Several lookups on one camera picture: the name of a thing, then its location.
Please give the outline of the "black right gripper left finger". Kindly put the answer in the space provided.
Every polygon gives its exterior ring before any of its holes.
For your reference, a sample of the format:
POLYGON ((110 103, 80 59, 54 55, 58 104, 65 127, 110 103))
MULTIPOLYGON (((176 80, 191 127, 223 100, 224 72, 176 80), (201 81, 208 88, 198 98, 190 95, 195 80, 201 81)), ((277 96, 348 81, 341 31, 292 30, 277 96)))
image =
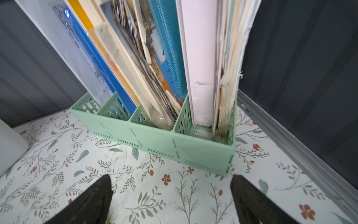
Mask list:
POLYGON ((105 224, 113 196, 109 175, 101 176, 47 224, 105 224))

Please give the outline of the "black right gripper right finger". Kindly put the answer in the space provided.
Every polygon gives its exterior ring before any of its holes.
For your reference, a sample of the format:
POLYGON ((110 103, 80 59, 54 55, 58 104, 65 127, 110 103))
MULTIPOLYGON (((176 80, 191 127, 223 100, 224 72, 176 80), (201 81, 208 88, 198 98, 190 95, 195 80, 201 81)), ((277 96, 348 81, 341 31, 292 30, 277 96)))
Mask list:
POLYGON ((230 189, 241 224, 297 223, 242 175, 232 177, 230 189))

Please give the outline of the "translucent white storage box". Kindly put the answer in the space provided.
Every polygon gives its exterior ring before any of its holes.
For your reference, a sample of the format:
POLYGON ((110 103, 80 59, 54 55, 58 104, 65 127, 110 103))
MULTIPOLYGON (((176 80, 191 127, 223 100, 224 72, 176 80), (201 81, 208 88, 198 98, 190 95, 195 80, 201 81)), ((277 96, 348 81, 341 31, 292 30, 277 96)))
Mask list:
POLYGON ((28 142, 1 120, 1 175, 28 150, 28 142))

